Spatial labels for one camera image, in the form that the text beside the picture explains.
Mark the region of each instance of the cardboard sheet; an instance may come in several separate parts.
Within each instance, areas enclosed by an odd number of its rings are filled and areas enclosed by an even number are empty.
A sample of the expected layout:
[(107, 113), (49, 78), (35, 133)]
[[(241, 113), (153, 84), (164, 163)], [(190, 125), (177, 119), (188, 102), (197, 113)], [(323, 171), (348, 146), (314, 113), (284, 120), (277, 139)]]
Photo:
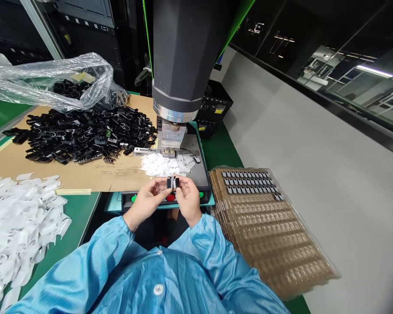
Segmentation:
[[(128, 105), (138, 108), (156, 126), (156, 113), (153, 110), (153, 98), (131, 95)], [(37, 107), (30, 114), (34, 116), (48, 113), (48, 107)], [(30, 129), (25, 117), (16, 127)], [(22, 145), (10, 143), (0, 151), (0, 176), (16, 179), (19, 174), (35, 172), (32, 177), (45, 178), (58, 174), (60, 188), (65, 190), (90, 189), (92, 192), (120, 192), (139, 190), (150, 178), (140, 170), (140, 157), (120, 155), (114, 165), (102, 159), (85, 165), (70, 162), (68, 165), (52, 161), (39, 164), (25, 159), (28, 143)]]

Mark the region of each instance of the red button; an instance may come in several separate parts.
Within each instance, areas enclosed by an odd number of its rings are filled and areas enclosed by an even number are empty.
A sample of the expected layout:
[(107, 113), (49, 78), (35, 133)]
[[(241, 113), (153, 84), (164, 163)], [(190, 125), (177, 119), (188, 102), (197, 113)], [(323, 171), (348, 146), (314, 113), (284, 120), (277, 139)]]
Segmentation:
[(166, 200), (167, 200), (167, 201), (174, 201), (174, 200), (175, 200), (175, 196), (174, 196), (173, 194), (168, 195), (168, 196), (166, 197)]

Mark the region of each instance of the hand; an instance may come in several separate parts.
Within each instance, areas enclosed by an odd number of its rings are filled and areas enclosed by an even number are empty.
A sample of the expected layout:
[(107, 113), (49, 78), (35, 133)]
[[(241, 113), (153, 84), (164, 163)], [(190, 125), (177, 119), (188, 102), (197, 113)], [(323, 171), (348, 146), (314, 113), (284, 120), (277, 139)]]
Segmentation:
[(154, 213), (157, 206), (172, 192), (167, 188), (166, 177), (156, 177), (143, 186), (131, 208), (124, 214), (124, 220), (131, 232)]
[(196, 225), (202, 217), (200, 209), (200, 192), (195, 183), (188, 177), (179, 178), (179, 188), (176, 188), (176, 199), (182, 216), (186, 219), (189, 227)]

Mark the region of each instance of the white button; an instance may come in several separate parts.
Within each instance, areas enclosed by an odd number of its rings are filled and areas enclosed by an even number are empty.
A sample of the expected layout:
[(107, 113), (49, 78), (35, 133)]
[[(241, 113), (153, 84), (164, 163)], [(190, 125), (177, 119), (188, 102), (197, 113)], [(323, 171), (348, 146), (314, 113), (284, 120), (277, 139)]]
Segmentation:
[(164, 286), (163, 286), (162, 284), (155, 285), (155, 286), (154, 286), (154, 289), (153, 289), (153, 293), (154, 293), (155, 295), (160, 295), (160, 294), (163, 293), (163, 290), (164, 290), (164, 289), (165, 289), (165, 288), (164, 288)]

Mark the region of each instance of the white wall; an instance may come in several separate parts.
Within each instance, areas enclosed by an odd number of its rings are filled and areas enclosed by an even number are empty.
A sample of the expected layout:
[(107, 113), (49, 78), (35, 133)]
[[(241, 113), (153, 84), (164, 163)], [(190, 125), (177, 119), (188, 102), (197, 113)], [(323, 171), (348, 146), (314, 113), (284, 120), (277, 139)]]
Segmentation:
[(271, 168), (342, 274), (311, 312), (393, 313), (393, 153), (239, 53), (222, 83), (243, 164)]

